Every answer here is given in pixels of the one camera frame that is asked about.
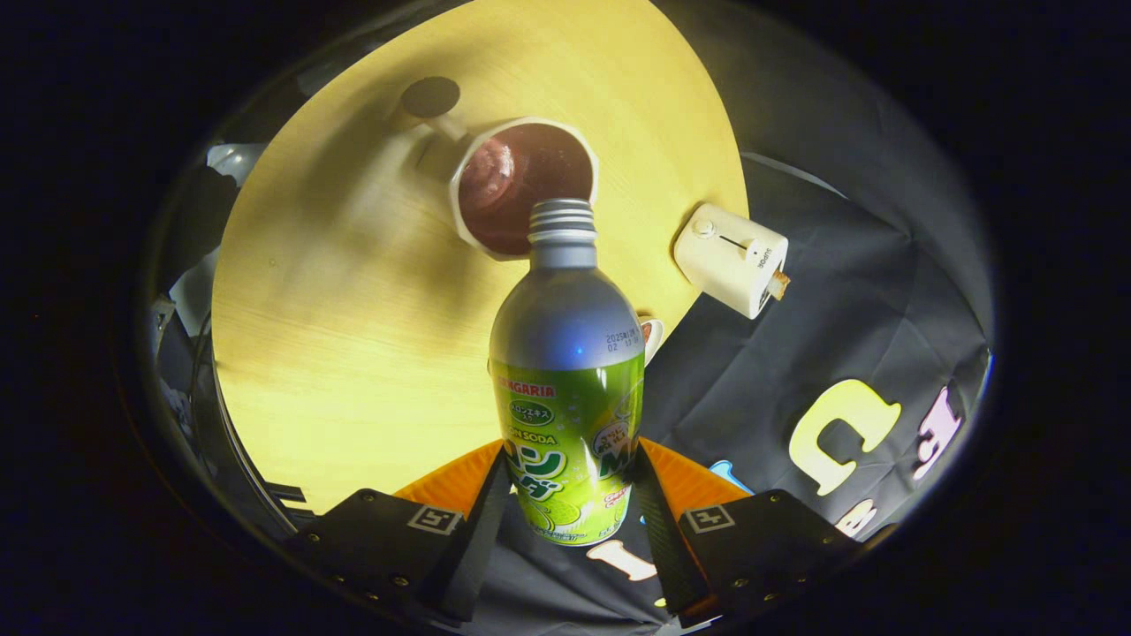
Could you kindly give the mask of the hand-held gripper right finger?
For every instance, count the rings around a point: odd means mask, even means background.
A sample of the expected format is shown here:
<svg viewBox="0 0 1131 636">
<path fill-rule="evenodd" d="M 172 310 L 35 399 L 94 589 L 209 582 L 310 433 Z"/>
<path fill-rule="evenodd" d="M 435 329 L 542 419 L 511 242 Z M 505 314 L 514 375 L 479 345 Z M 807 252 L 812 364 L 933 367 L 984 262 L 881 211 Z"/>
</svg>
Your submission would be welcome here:
<svg viewBox="0 0 1131 636">
<path fill-rule="evenodd" d="M 667 610 L 684 628 L 771 612 L 863 556 L 795 496 L 748 495 L 662 444 L 638 440 L 631 474 Z"/>
</svg>

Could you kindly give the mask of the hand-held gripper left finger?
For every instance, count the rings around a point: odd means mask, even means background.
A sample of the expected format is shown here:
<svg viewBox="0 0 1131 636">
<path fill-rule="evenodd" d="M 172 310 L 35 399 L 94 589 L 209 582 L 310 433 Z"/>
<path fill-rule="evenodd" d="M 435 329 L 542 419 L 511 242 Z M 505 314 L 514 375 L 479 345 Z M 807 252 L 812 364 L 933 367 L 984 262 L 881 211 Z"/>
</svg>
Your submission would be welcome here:
<svg viewBox="0 0 1131 636">
<path fill-rule="evenodd" d="M 511 485 L 506 444 L 486 442 L 395 495 L 360 488 L 300 528 L 287 551 L 364 602 L 468 624 Z"/>
</svg>

